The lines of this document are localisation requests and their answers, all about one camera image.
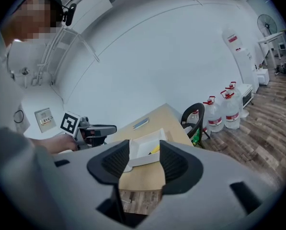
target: desk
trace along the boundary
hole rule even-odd
[[[274,67],[276,67],[275,57],[274,57],[274,54],[273,54],[273,52],[272,52],[271,47],[269,46],[269,43],[272,42],[272,41],[274,41],[274,40],[276,40],[276,39],[279,38],[279,37],[282,37],[282,41],[283,41],[283,43],[284,43],[284,45],[285,45],[285,48],[286,48],[286,41],[285,41],[285,38],[283,37],[283,33],[282,33],[282,32],[269,35],[269,36],[267,36],[267,37],[265,37],[265,38],[263,38],[263,39],[261,39],[261,40],[258,41],[258,44],[259,44],[260,49],[261,49],[261,51],[262,51],[262,53],[263,53],[263,57],[264,57],[264,61],[265,61],[265,64],[266,64],[266,65],[267,65],[267,61],[266,61],[266,58],[265,58],[265,53],[263,52],[263,49],[262,49],[262,47],[261,47],[261,44],[265,44],[265,43],[267,44],[268,49],[269,49],[269,52],[270,52],[271,57],[272,57],[272,60],[273,60]],[[274,48],[275,48],[276,51],[277,51],[277,54],[278,54],[279,59],[281,59],[281,57],[280,57],[280,52],[279,52],[279,49],[278,49],[278,45],[275,45],[275,44],[274,44]]]
[[[149,122],[133,130],[133,125],[149,117]],[[137,139],[154,131],[164,129],[168,141],[174,141],[192,146],[190,139],[173,115],[170,107],[164,104],[137,121],[118,130],[112,137],[112,142],[125,139]],[[133,170],[123,173],[119,179],[119,189],[130,191],[159,190],[165,185],[164,170],[160,162],[133,167]]]

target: chair backrest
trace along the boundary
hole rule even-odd
[[[192,128],[192,130],[187,133],[187,135],[189,138],[193,137],[193,135],[196,133],[197,129],[200,128],[199,140],[201,140],[202,129],[203,129],[202,124],[203,124],[204,114],[205,114],[205,106],[202,103],[196,103],[194,105],[191,105],[189,108],[187,108],[185,110],[185,112],[183,113],[182,118],[181,118],[181,125],[184,127],[184,125],[187,123],[186,121],[187,121],[188,116],[196,110],[198,110],[198,115],[199,115],[198,122]]]

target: wooden floor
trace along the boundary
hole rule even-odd
[[[249,116],[242,119],[240,128],[224,128],[212,133],[205,141],[207,150],[231,156],[257,172],[271,187],[278,189],[286,183],[286,75],[275,76],[268,58],[270,82],[260,86],[253,105],[245,108]],[[148,215],[160,201],[160,190],[152,192],[120,191],[124,211]]]

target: white tray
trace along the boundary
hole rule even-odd
[[[130,171],[129,167],[140,166],[144,164],[154,163],[160,160],[160,151],[148,155],[159,145],[160,140],[167,140],[164,129],[145,135],[135,140],[130,140],[130,154],[128,168],[125,172]]]

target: cable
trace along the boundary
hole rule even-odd
[[[23,118],[22,118],[22,120],[21,120],[20,122],[17,122],[17,121],[15,121],[15,119],[14,119],[14,122],[17,123],[17,124],[22,123],[22,122],[23,122],[23,119],[24,119],[24,113],[23,113],[22,110],[18,110],[17,112],[15,112],[13,117],[15,117],[15,115],[16,115],[17,113],[19,113],[19,112],[21,112],[21,113],[23,114]]]
[[[61,100],[62,100],[62,107],[63,107],[63,111],[64,111],[64,101],[63,101],[63,98],[55,91],[55,89],[54,88],[52,88],[52,90],[57,94],[57,96],[58,97],[60,97],[61,98]]]

